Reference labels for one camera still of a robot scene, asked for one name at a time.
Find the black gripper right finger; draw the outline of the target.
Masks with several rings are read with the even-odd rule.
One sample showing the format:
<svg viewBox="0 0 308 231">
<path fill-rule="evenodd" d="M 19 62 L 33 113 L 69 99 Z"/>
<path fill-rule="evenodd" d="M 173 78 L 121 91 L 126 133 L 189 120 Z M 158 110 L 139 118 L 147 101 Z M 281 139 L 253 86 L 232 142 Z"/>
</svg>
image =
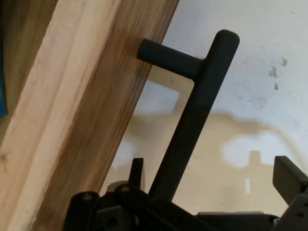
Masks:
<svg viewBox="0 0 308 231">
<path fill-rule="evenodd" d="M 274 159 L 273 185 L 288 208 L 275 223 L 274 231 L 308 229 L 308 177 L 287 156 Z"/>
</svg>

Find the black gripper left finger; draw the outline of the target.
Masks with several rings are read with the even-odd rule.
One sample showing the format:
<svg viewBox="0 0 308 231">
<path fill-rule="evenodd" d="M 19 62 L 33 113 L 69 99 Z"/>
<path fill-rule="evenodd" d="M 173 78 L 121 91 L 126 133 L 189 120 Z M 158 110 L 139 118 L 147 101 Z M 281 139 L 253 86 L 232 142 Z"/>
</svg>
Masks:
<svg viewBox="0 0 308 231">
<path fill-rule="evenodd" d="M 71 231 L 199 231 L 201 221 L 177 205 L 141 190 L 143 158 L 132 161 L 128 181 L 99 196 L 75 194 L 69 204 Z"/>
</svg>

